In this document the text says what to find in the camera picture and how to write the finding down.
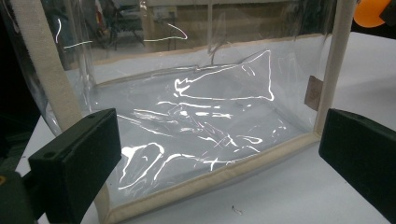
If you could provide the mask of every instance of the clear plastic sheet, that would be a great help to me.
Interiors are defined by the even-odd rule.
[[[81,112],[115,107],[116,207],[303,133],[335,1],[42,0]],[[25,72],[60,133],[34,72]]]
[[[99,88],[97,106],[117,106],[124,146],[122,161],[108,180],[113,204],[309,132],[312,125],[299,126],[274,104],[281,101],[273,89],[289,75],[274,75],[280,72],[278,61],[271,50],[263,50],[239,64],[179,67]],[[302,89],[304,84],[293,83]]]

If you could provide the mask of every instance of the orange object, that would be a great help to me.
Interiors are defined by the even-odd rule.
[[[390,0],[361,0],[355,10],[355,22],[366,28],[384,24],[379,15],[389,5]]]

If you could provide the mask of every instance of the transparent enclosure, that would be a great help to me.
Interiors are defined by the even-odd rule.
[[[122,159],[111,206],[180,184],[304,133],[322,79],[333,0],[42,0],[81,113],[115,107]],[[11,35],[20,37],[3,5]],[[20,38],[31,92],[55,133]]]

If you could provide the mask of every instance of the white tabletop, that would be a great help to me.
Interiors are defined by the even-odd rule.
[[[396,130],[396,41],[351,34],[333,107]],[[17,171],[54,135],[43,119]],[[40,223],[46,223],[42,217]],[[388,223],[318,155],[318,144],[254,176],[125,223]],[[92,205],[83,223],[98,223]]]

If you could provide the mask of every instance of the wrinkled plastic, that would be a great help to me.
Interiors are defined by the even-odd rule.
[[[117,109],[112,207],[313,130],[304,97],[322,79],[333,0],[42,3],[81,112]]]

